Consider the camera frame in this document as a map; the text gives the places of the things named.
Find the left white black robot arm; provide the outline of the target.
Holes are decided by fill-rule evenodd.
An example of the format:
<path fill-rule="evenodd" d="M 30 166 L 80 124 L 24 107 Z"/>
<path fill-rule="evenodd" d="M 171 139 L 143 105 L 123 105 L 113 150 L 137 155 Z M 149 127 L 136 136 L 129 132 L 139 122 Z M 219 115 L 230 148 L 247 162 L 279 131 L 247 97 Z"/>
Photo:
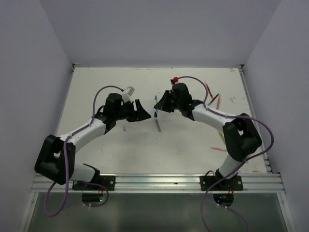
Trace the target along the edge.
<path fill-rule="evenodd" d="M 123 95 L 111 93 L 94 116 L 75 131 L 61 136 L 47 136 L 34 170 L 60 185 L 78 181 L 83 182 L 88 189 L 97 189 L 100 184 L 99 169 L 88 164 L 77 165 L 76 153 L 111 131 L 119 120 L 139 122 L 150 118 L 151 115 L 142 107 L 140 100 L 125 101 Z"/>

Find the purple highlighter pen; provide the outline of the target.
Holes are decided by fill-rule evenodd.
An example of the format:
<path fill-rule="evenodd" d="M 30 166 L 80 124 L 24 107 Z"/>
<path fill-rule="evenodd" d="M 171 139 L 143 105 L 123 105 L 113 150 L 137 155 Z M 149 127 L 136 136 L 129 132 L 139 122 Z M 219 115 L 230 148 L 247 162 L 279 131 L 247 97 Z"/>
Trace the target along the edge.
<path fill-rule="evenodd" d="M 158 129 L 158 132 L 161 133 L 161 128 L 160 128 L 160 125 L 159 125 L 157 118 L 155 118 L 155 123 L 156 123 L 157 129 Z"/>

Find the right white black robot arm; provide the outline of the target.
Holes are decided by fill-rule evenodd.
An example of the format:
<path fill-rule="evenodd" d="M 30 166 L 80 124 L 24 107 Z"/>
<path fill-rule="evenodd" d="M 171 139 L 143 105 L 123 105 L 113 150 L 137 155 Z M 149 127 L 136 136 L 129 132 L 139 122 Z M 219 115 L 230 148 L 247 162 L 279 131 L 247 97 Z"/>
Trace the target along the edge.
<path fill-rule="evenodd" d="M 241 162 L 262 145 L 261 137 L 247 114 L 227 115 L 204 106 L 202 101 L 192 99 L 184 83 L 174 84 L 171 90 L 166 90 L 154 109 L 168 113 L 178 110 L 182 116 L 207 124 L 224 134 L 228 155 L 215 172 L 215 184 L 219 189 L 232 185 L 232 178 L 238 174 L 236 169 Z"/>

